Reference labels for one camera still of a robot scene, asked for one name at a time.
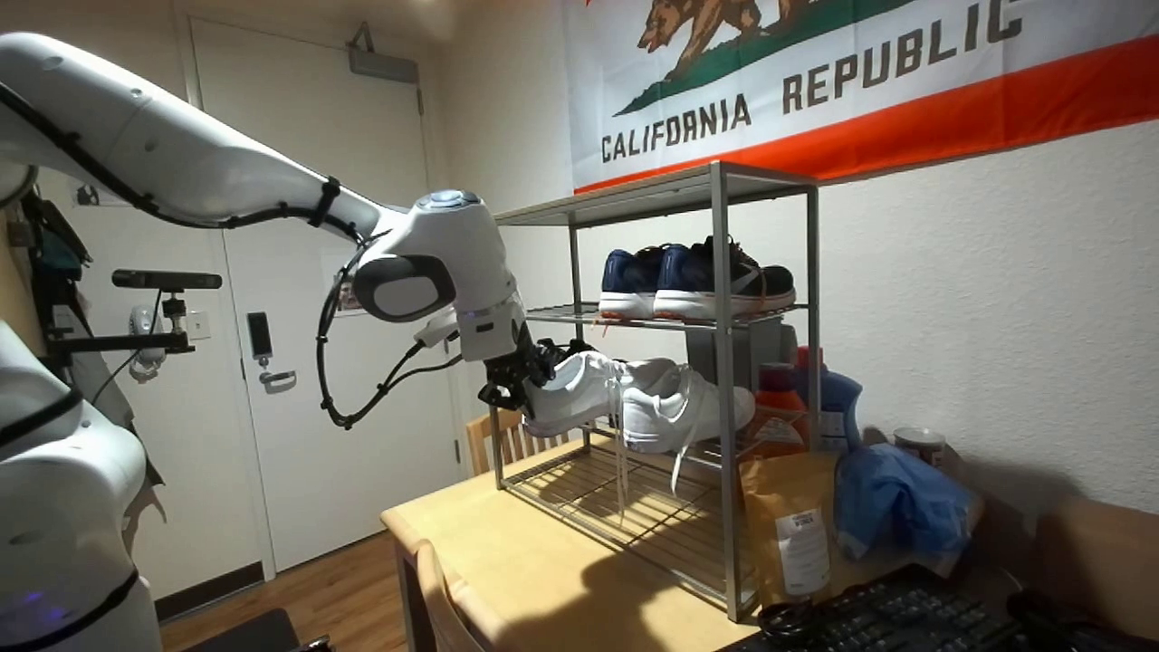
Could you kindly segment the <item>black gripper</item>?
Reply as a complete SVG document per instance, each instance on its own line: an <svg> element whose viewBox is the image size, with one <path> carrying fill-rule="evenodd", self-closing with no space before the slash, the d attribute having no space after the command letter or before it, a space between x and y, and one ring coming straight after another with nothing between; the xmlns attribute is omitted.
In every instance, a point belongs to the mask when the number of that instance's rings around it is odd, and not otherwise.
<svg viewBox="0 0 1159 652"><path fill-rule="evenodd" d="M498 410L530 410L531 390L554 375L557 344L540 336L535 344L523 344L516 356L493 359L484 364L484 384L478 398Z"/></svg>

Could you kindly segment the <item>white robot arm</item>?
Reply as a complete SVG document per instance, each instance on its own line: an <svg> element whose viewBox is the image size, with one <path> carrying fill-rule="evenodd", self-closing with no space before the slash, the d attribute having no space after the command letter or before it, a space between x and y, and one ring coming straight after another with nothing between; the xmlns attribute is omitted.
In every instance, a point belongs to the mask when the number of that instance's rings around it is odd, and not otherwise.
<svg viewBox="0 0 1159 652"><path fill-rule="evenodd" d="M530 339L484 204L437 188L374 204L239 134L152 79L45 31L0 35L0 148L187 227L298 218L349 236L358 309L385 322L452 315L459 356L508 405L551 375ZM146 446L0 324L0 652L162 652L128 521Z"/></svg>

